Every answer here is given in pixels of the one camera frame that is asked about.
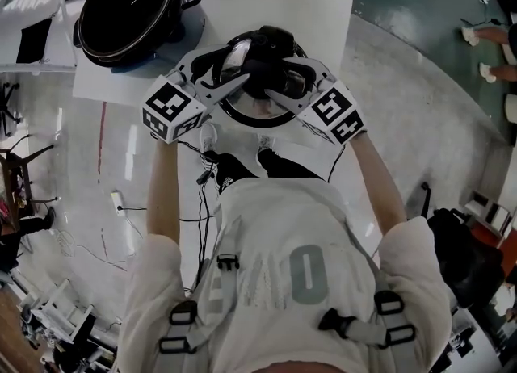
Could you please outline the person's right forearm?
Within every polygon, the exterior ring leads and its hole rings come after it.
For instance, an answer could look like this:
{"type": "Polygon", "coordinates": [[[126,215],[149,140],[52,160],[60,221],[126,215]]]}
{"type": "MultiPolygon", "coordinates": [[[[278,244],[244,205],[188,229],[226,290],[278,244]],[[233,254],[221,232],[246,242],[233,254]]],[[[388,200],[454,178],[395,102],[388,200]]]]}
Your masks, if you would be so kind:
{"type": "Polygon", "coordinates": [[[382,236],[407,221],[402,197],[392,175],[365,131],[350,141],[364,180],[369,202],[382,236]]]}

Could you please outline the black cloth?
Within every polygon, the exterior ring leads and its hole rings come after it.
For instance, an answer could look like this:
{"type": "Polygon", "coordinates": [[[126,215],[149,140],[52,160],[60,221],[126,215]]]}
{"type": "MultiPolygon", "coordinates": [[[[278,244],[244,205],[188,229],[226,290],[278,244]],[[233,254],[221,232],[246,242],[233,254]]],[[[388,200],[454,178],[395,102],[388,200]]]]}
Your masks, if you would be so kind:
{"type": "Polygon", "coordinates": [[[47,18],[21,30],[21,41],[17,54],[17,64],[44,63],[48,33],[52,18],[47,18]]]}

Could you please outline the white metal rack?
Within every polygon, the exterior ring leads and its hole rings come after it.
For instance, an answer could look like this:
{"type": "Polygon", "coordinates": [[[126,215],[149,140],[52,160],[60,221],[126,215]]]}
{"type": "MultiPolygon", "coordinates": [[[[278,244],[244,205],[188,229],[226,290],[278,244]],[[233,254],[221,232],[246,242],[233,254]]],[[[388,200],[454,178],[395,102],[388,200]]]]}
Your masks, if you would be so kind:
{"type": "Polygon", "coordinates": [[[78,64],[74,23],[86,0],[0,0],[0,73],[73,73],[78,64]],[[52,18],[44,63],[17,64],[21,30],[52,18]]]}

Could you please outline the white low rack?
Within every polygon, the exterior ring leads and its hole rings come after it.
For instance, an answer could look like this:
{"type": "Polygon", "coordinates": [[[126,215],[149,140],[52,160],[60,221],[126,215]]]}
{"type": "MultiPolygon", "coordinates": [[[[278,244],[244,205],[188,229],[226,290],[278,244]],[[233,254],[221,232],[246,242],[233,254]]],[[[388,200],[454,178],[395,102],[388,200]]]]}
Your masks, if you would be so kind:
{"type": "Polygon", "coordinates": [[[71,291],[70,281],[65,279],[42,295],[28,293],[19,307],[25,332],[70,344],[89,339],[97,319],[94,306],[81,306],[69,297],[71,291]]]}

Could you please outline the glass coffee table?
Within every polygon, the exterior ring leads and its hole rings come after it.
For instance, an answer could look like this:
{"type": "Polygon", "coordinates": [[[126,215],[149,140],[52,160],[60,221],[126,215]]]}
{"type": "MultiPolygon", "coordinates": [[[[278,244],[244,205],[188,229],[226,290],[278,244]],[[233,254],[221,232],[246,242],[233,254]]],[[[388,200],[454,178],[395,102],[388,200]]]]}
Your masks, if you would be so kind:
{"type": "Polygon", "coordinates": [[[19,230],[21,207],[35,207],[37,204],[56,202],[59,199],[35,199],[32,196],[33,181],[29,176],[28,164],[55,145],[48,145],[26,157],[20,157],[14,149],[30,136],[31,134],[27,134],[20,138],[11,148],[0,148],[0,218],[15,231],[19,230]]]}

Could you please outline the grey chest harness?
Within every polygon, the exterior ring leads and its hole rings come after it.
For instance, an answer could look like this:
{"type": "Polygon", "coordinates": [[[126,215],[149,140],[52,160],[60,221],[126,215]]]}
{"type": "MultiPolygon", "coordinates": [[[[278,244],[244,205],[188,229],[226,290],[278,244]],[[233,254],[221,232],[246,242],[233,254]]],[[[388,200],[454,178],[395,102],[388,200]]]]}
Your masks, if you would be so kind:
{"type": "MultiPolygon", "coordinates": [[[[241,268],[237,251],[237,233],[241,221],[236,220],[223,234],[217,246],[217,256],[206,266],[213,270],[210,279],[205,275],[198,286],[207,293],[220,292],[222,297],[209,300],[218,310],[207,321],[199,315],[198,303],[185,300],[170,312],[169,331],[158,342],[158,358],[153,373],[208,373],[208,343],[224,321],[234,314],[237,304],[237,275],[241,268]]],[[[387,349],[393,356],[397,373],[415,373],[418,360],[414,355],[415,327],[407,320],[401,297],[391,291],[385,274],[359,243],[347,224],[343,225],[350,243],[365,257],[376,281],[376,312],[369,322],[354,316],[340,316],[334,308],[328,310],[318,323],[320,331],[334,331],[343,340],[387,349]]]]}

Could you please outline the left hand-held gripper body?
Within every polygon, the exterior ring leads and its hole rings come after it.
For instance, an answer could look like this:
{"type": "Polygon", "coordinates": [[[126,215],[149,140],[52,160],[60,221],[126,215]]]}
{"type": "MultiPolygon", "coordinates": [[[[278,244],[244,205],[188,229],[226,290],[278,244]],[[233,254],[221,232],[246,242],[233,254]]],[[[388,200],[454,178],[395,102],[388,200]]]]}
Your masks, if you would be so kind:
{"type": "Polygon", "coordinates": [[[206,82],[180,85],[178,78],[161,75],[141,104],[141,121],[155,137],[171,144],[208,119],[211,97],[206,82]]]}

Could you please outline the black backpack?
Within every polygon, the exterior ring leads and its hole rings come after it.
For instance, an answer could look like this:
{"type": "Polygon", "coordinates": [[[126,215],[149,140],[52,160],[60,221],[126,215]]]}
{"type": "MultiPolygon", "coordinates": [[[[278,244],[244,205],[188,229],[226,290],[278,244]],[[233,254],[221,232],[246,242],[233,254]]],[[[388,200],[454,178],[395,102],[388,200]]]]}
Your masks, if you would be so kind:
{"type": "Polygon", "coordinates": [[[505,273],[499,249],[478,240],[456,209],[437,209],[427,223],[434,234],[440,273],[462,308],[486,306],[505,273]]]}

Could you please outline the black round pot lid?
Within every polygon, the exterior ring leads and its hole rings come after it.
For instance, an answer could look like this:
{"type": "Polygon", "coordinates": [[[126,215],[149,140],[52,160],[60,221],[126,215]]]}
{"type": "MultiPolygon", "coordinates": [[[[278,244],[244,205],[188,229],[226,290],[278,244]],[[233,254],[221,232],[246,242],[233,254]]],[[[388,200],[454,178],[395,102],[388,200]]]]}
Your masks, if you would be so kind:
{"type": "Polygon", "coordinates": [[[279,27],[263,26],[234,37],[228,46],[229,52],[212,69],[212,80],[221,83],[242,74],[250,78],[241,89],[220,101],[221,109],[251,128],[276,128],[294,119],[291,111],[266,94],[272,90],[298,100],[309,89],[309,75],[285,61],[288,57],[306,56],[294,35],[279,27]]]}

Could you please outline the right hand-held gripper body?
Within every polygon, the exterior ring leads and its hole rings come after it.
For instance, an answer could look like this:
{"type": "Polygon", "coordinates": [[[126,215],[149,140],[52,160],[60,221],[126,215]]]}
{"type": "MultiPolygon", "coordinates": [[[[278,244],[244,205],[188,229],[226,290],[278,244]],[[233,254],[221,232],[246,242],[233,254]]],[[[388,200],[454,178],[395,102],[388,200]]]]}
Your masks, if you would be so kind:
{"type": "Polygon", "coordinates": [[[314,92],[296,119],[333,145],[345,145],[366,130],[363,113],[349,89],[329,76],[316,80],[314,92]]]}

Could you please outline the person's white shirt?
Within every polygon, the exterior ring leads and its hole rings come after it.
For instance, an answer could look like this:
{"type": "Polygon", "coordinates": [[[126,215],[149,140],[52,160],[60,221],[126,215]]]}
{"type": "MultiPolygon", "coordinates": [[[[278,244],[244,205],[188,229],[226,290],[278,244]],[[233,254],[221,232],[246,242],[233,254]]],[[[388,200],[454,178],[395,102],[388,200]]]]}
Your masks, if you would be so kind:
{"type": "Polygon", "coordinates": [[[335,309],[379,323],[376,283],[347,226],[340,194],[317,178],[245,178],[217,208],[217,253],[197,292],[204,340],[185,364],[161,354],[174,336],[170,313],[184,300],[178,245],[149,235],[135,256],[120,329],[120,373],[256,373],[281,363],[318,363],[344,373],[396,373],[393,348],[321,331],[335,309]]]}

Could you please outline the person's black trousers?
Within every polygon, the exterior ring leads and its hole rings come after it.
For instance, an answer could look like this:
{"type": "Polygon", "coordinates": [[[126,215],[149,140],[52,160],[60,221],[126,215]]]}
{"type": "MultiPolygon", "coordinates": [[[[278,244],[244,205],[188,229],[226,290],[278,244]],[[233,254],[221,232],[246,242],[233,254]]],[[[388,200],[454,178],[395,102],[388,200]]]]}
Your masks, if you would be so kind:
{"type": "MultiPolygon", "coordinates": [[[[256,178],[234,155],[216,153],[209,150],[202,154],[204,168],[214,174],[219,193],[238,180],[256,178]]],[[[263,149],[258,152],[258,164],[267,172],[269,178],[322,178],[304,166],[283,158],[273,149],[263,149]]]]}

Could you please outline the person's left forearm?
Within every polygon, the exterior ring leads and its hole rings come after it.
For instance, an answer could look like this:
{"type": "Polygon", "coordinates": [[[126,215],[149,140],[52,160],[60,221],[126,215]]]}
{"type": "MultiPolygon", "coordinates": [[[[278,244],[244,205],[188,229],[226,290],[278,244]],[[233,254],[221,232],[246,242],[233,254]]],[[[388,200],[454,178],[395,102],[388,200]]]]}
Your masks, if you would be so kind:
{"type": "Polygon", "coordinates": [[[159,140],[149,182],[146,227],[149,234],[180,240],[178,146],[159,140]]]}

